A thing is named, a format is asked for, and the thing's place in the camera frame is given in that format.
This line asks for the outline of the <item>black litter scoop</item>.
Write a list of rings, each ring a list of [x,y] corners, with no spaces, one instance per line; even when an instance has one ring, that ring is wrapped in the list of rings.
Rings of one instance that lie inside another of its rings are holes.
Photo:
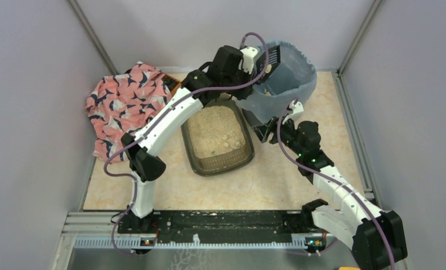
[[[267,67],[265,69],[264,75],[259,80],[260,83],[265,82],[269,78],[269,76],[274,71],[276,71],[277,67],[281,63],[280,45],[270,47],[268,50],[268,53],[269,53],[269,59],[268,59]]]

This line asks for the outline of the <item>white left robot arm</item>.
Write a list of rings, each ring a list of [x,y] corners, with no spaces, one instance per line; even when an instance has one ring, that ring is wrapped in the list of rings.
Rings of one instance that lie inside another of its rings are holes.
[[[135,180],[128,210],[117,222],[120,233],[151,231],[155,183],[166,169],[158,154],[174,132],[221,93],[239,100],[247,98],[268,64],[267,46],[222,46],[212,61],[188,73],[172,99],[149,124],[122,137]]]

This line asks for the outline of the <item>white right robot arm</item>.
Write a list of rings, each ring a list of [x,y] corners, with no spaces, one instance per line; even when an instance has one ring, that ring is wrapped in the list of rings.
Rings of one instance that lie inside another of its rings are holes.
[[[338,171],[320,146],[315,121],[270,119],[252,128],[261,142],[290,149],[300,174],[335,204],[322,199],[302,206],[301,219],[308,228],[320,228],[345,244],[360,269],[384,269],[408,256],[403,222],[395,211],[384,211],[358,192]]]

